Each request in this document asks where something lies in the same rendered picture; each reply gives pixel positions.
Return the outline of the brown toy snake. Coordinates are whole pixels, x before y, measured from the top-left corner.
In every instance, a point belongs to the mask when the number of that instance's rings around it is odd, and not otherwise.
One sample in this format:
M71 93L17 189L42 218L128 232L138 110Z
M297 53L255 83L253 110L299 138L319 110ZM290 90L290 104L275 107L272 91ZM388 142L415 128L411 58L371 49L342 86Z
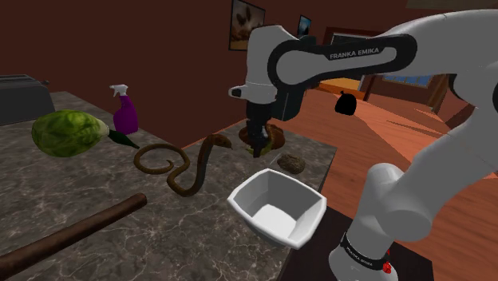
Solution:
M222 134L218 134L218 133L211 134L211 135L207 136L204 139L202 145L200 146L199 155L197 157L197 164L196 164L196 178L194 180L193 185L190 188L183 188L179 184L176 183L176 178L190 167L191 161L190 161L188 155L186 154L186 152L183 149L176 147L175 145L172 145L172 144L150 144L150 145L147 145L147 146L139 149L139 151L134 156L133 163L134 163L135 167L138 170L142 171L143 173L151 174L151 175L160 175L160 174L164 174L166 172L169 172L170 170L172 170L174 168L174 164L172 161L168 160L169 166L165 167L165 168L147 168L147 167L142 165L142 163L140 162L140 158L146 152L149 152L149 151L152 151L152 150L158 149L158 148L168 149L168 150L172 150L174 152L177 152L178 154L180 154L184 163L168 175L167 184L170 187L170 189L173 190L179 196L190 197L190 196L194 196L204 185L204 180L205 180L207 166L208 166L208 160L209 160L209 157L211 155L211 150L214 146L233 149L232 142L228 137L226 137Z

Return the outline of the black bag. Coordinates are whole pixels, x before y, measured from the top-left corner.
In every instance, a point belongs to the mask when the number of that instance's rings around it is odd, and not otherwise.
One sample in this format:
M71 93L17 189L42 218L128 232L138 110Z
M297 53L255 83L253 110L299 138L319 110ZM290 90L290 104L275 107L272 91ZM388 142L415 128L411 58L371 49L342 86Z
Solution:
M351 93L340 92L334 110L336 113L341 113L347 116L353 116L357 108L357 99Z

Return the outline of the dark green pointed object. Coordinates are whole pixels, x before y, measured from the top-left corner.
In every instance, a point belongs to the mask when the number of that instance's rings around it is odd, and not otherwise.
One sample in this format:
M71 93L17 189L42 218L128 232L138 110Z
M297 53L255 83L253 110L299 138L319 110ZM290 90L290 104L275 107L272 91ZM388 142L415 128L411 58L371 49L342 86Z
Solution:
M108 137L111 141L117 143L117 144L122 144L122 145L126 145L126 146L130 146L130 147L133 147L135 149L139 149L140 147L133 143L126 135L124 135L123 133L120 133L116 130L109 130L109 134L108 134Z

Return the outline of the blue window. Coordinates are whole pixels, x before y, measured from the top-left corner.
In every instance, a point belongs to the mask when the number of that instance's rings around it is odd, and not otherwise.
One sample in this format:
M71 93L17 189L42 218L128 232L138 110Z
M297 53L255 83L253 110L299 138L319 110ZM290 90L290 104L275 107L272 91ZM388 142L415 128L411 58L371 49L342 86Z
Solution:
M420 88L427 88L433 77L428 76L416 76L416 77L401 77L401 76L388 76L383 75L382 80L387 82L398 83L401 85L410 85Z

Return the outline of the small blue wall picture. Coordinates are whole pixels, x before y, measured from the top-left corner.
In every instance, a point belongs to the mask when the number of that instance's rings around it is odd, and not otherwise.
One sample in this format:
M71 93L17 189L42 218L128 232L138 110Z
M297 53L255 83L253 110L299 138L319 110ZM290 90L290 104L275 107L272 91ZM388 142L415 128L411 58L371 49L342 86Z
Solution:
M300 16L298 29L297 29L298 38L309 34L310 24L311 20L309 18L303 15Z

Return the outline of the large brown wall picture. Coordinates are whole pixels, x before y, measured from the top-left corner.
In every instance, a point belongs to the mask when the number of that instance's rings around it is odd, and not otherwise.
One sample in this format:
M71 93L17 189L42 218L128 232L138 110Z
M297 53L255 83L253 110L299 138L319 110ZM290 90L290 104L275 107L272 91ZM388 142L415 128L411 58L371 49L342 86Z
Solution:
M229 50L245 51L251 31L264 24L266 11L244 0L231 1Z

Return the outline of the dark grey toaster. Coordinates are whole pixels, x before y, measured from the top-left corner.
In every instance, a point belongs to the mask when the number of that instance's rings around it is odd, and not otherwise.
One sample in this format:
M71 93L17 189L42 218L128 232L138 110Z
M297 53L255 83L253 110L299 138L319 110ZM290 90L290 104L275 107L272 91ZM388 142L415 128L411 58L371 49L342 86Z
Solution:
M38 117L55 111L47 80L38 81L26 74L0 75L0 126Z

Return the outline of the brown and green round food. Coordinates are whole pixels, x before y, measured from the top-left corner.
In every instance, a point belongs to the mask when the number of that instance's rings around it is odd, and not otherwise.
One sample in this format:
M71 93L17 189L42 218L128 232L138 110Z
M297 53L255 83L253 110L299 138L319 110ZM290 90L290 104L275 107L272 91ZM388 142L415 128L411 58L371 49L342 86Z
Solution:
M273 124L267 124L265 129L269 138L269 142L267 146L262 149L260 153L261 156L269 153L271 150L276 150L283 147L286 142L283 130L278 126ZM246 150L250 154L253 154L254 151L251 148L248 140L247 127L243 127L242 129L239 130L239 139L247 145Z

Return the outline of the purple spray bottle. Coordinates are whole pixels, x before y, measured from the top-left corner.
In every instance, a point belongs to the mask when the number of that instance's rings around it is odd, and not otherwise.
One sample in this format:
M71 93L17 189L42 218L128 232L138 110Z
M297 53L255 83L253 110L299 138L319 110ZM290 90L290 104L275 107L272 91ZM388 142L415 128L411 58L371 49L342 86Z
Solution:
M128 86L125 84L110 85L113 90L113 96L119 95L121 107L113 115L113 123L116 131L129 135L138 131L138 118L136 109L130 97L127 94Z

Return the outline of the brown wooden rod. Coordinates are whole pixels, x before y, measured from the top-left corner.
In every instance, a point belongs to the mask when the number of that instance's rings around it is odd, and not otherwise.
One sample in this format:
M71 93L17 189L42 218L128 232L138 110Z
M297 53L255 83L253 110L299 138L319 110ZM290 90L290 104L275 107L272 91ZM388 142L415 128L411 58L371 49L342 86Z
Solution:
M117 222L144 207L147 202L145 194L137 193L75 224L1 255L0 281L6 281L11 276Z

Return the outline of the white square bowl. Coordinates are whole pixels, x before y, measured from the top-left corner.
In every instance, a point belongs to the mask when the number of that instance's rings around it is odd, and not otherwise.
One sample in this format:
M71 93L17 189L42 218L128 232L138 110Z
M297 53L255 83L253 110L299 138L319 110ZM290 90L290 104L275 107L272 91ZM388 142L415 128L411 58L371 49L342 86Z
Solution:
M227 202L255 232L295 250L312 238L327 207L325 196L271 168L250 176Z

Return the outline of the green lettuce head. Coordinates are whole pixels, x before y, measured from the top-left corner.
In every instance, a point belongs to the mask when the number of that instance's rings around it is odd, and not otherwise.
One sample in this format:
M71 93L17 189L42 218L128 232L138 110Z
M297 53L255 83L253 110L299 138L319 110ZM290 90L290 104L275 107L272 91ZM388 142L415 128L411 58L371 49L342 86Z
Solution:
M110 133L109 126L89 113L61 109L39 117L31 136L45 154L72 157L90 150Z

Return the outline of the brown rough lump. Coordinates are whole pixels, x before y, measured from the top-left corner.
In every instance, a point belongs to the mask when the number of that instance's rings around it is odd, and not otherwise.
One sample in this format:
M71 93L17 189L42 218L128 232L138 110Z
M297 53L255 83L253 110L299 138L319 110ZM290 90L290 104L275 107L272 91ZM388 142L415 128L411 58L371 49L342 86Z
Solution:
M277 159L278 166L292 174L301 173L305 167L306 162L300 156L295 156L291 154L284 154Z

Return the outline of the dark robot stand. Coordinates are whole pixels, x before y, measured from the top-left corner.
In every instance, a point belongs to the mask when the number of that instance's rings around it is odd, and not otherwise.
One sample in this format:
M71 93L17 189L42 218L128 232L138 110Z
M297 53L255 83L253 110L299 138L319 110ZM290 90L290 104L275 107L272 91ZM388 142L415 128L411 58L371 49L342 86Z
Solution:
M350 217L327 208L310 241L290 251L277 281L337 281L329 268L328 256L351 222ZM390 260L399 281L435 281L432 261L399 243L390 247Z

